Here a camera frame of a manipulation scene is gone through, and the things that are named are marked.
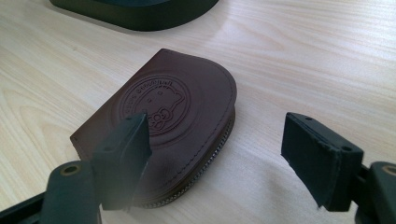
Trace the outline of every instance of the leather wallet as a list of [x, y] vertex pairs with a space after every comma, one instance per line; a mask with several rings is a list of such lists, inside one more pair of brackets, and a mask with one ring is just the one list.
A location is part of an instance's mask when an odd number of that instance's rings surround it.
[[147, 113], [152, 155], [133, 205], [168, 204], [204, 173], [235, 118], [236, 84], [222, 66], [161, 49], [70, 137], [82, 160], [117, 124]]

